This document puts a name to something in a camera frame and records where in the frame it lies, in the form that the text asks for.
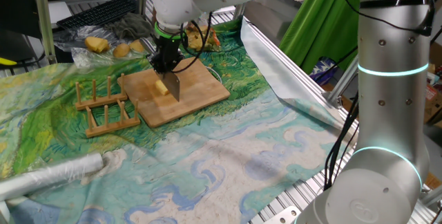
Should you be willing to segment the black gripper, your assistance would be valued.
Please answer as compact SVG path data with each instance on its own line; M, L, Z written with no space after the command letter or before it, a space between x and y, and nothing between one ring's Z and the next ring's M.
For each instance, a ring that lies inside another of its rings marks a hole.
M179 39L155 38L156 53L149 57L149 62L156 73L167 73L168 71L172 73L184 59L178 50L180 43ZM168 60L168 67L164 57L173 57Z

